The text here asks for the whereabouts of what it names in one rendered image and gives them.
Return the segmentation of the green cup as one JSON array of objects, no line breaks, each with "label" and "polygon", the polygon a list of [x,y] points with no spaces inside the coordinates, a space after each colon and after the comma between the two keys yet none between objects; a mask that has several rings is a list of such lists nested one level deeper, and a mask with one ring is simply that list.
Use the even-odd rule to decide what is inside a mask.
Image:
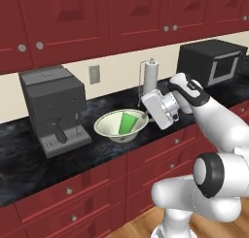
[{"label": "green cup", "polygon": [[134,125],[137,123],[137,121],[137,117],[128,113],[123,113],[119,127],[119,133],[121,135],[129,133],[134,127]]}]

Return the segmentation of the grey wall outlet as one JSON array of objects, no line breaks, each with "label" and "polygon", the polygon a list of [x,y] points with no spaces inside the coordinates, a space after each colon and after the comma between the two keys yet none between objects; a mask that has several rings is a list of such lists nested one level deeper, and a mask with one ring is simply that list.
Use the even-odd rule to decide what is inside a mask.
[{"label": "grey wall outlet", "polygon": [[100,67],[98,65],[89,67],[89,83],[91,85],[98,84],[100,82]]}]

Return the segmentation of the white bowl with green rim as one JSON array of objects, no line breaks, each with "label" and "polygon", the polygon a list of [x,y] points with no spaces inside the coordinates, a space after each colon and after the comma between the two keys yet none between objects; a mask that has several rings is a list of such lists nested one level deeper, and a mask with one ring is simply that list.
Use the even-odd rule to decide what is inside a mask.
[{"label": "white bowl with green rim", "polygon": [[[123,113],[128,113],[137,117],[138,121],[129,133],[121,135],[119,133],[119,127]],[[134,140],[138,132],[148,124],[149,118],[146,117],[145,119],[142,119],[143,114],[144,112],[133,109],[113,111],[100,117],[94,123],[93,128],[97,134],[109,138],[115,143],[127,143]]]}]

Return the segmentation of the red upper cupboard door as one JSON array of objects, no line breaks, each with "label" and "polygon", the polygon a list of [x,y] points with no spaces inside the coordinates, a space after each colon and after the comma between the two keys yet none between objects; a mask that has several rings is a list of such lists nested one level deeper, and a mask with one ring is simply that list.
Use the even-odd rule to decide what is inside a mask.
[{"label": "red upper cupboard door", "polygon": [[[18,46],[26,45],[20,52]],[[33,68],[19,0],[0,0],[0,75]]]},{"label": "red upper cupboard door", "polygon": [[249,30],[249,0],[213,0],[210,35],[219,36]]},{"label": "red upper cupboard door", "polygon": [[[109,51],[108,0],[20,0],[34,66],[98,57]],[[36,43],[44,48],[38,50]]]},{"label": "red upper cupboard door", "polygon": [[109,0],[111,52],[165,45],[168,9],[169,0]]},{"label": "red upper cupboard door", "polygon": [[208,0],[170,0],[168,25],[174,43],[205,36],[207,7]]}]

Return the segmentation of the black microwave oven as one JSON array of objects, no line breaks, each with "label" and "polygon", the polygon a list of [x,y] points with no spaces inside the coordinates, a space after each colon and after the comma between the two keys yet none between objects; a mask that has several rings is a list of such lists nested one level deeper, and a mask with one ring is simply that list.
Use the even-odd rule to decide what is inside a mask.
[{"label": "black microwave oven", "polygon": [[246,53],[244,46],[217,39],[182,45],[177,72],[190,74],[203,87],[216,85],[235,76]]}]

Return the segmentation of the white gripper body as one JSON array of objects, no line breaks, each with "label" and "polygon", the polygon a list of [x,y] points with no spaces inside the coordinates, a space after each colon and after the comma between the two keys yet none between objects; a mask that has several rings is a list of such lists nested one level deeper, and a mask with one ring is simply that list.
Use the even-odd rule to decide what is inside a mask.
[{"label": "white gripper body", "polygon": [[150,113],[156,124],[161,130],[165,130],[171,125],[171,119],[159,90],[154,89],[141,97],[143,105]]}]

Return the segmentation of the dark grey coffee machine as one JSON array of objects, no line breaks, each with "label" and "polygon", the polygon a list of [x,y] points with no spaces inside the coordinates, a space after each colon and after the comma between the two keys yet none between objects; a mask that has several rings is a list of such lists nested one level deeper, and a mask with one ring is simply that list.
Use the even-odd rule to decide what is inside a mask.
[{"label": "dark grey coffee machine", "polygon": [[18,74],[29,119],[46,158],[91,142],[80,115],[87,108],[85,86],[62,65]]}]

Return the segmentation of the red drawer front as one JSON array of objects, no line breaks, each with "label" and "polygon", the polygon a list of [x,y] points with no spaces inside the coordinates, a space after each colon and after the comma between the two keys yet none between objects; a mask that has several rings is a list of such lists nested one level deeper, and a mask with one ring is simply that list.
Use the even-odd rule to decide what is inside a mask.
[{"label": "red drawer front", "polygon": [[110,190],[102,187],[77,201],[53,211],[26,227],[29,238],[98,238],[125,223],[125,199],[111,203]]},{"label": "red drawer front", "polygon": [[[186,175],[193,164],[191,153],[192,147],[164,153],[162,157],[150,162],[148,165],[130,172],[127,175],[127,180],[132,179],[135,183],[144,186],[151,181],[156,182],[163,178]],[[174,164],[174,168],[170,169],[169,164]]]},{"label": "red drawer front", "polygon": [[154,207],[151,189],[154,181],[144,186],[135,183],[132,179],[127,181],[126,220],[131,221],[150,208]]},{"label": "red drawer front", "polygon": [[[239,109],[244,108],[244,113],[240,113]],[[237,105],[230,107],[230,110],[241,117],[249,125],[249,100],[245,100]]]},{"label": "red drawer front", "polygon": [[[148,165],[150,162],[162,157],[164,153],[171,153],[191,143],[196,139],[198,132],[198,126],[192,124],[130,152],[127,156],[128,171],[133,172],[138,170],[139,168]],[[175,138],[179,139],[178,144],[174,144]]]},{"label": "red drawer front", "polygon": [[[15,203],[23,222],[36,219],[61,204],[83,197],[92,191],[107,187],[110,190],[111,203],[125,199],[126,193],[126,155],[121,155],[108,162],[66,181],[48,187]],[[73,192],[66,193],[70,187]]]}]

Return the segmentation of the white paper towel roll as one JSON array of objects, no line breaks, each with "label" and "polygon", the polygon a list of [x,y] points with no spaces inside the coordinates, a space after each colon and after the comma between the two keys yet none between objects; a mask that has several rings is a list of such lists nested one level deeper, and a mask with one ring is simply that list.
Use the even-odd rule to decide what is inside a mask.
[{"label": "white paper towel roll", "polygon": [[157,88],[159,64],[150,60],[145,63],[143,93],[147,94]]}]

